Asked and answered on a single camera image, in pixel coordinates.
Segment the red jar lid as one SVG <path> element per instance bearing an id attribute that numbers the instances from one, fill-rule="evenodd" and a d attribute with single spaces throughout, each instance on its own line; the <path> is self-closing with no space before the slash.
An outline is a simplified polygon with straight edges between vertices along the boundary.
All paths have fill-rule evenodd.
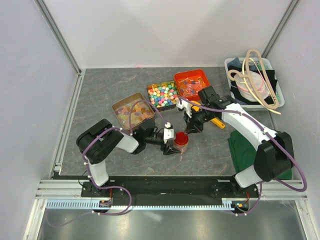
<path id="1" fill-rule="evenodd" d="M 184 146 L 184 145 L 187 145 L 188 142 L 189 142 L 189 137 L 188 135 L 185 133 L 185 132 L 177 132 L 176 135 L 175 135 L 175 140 L 174 142 L 177 144 L 177 145 L 180 145 L 180 146 Z"/>

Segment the clear glass jar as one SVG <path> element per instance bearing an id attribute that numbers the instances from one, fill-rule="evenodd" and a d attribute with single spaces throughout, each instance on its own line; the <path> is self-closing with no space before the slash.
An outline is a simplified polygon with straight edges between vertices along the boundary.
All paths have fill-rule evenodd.
<path id="1" fill-rule="evenodd" d="M 180 144 L 177 144 L 176 142 L 174 142 L 174 147 L 179 151 L 179 156 L 180 156 L 180 160 L 181 160 L 187 151 L 188 144 L 180 145 Z"/>

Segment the yellow plastic scoop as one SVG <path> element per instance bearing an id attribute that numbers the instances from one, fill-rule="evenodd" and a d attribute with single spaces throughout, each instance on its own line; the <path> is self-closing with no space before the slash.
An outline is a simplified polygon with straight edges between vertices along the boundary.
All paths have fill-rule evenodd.
<path id="1" fill-rule="evenodd" d="M 195 113 L 200 112 L 202 109 L 200 107 L 198 107 L 198 105 L 200 105 L 199 102 L 192 100 L 191 101 L 193 103 L 193 105 L 191 106 L 191 110 Z M 225 128 L 225 124 L 219 120 L 217 117 L 212 118 L 210 120 L 213 124 L 215 124 L 217 127 L 219 127 L 220 129 L 224 129 Z"/>

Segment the brown tin of popsicle candies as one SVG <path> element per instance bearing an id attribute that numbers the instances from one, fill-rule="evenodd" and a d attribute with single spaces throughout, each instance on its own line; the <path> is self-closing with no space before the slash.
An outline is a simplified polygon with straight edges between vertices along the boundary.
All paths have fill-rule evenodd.
<path id="1" fill-rule="evenodd" d="M 130 127 L 134 129 L 144 120 L 155 117 L 152 107 L 148 103 L 138 102 L 141 100 L 145 98 L 137 92 L 112 105 L 112 110 L 124 130 L 129 131 Z"/>

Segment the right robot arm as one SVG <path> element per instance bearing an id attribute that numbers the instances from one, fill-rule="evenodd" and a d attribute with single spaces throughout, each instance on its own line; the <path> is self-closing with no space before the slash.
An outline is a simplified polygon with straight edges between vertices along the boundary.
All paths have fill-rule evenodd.
<path id="1" fill-rule="evenodd" d="M 180 97 L 177 102 L 178 109 L 184 112 L 186 133 L 200 133 L 204 123 L 218 118 L 236 129 L 255 150 L 253 164 L 236 173 L 229 184 L 233 196 L 240 197 L 247 187 L 274 180 L 293 167 L 293 144 L 289 134 L 264 126 L 231 96 L 219 96 L 212 86 L 200 90 L 198 96 L 199 110 L 194 109 L 197 104 L 186 98 Z"/>

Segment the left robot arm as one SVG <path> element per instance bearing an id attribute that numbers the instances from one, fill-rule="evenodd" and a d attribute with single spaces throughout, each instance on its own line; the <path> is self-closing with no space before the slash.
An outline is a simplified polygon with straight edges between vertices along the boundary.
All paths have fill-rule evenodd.
<path id="1" fill-rule="evenodd" d="M 132 133 L 127 134 L 113 126 L 107 119 L 102 119 L 83 132 L 76 139 L 76 145 L 87 167 L 92 191 L 99 197 L 109 193 L 106 158 L 116 148 L 137 155 L 145 150 L 147 144 L 151 144 L 159 145 L 165 156 L 180 154 L 181 151 L 174 146 L 176 135 L 173 126 L 167 122 L 163 132 L 157 129 L 154 120 L 146 119 Z"/>

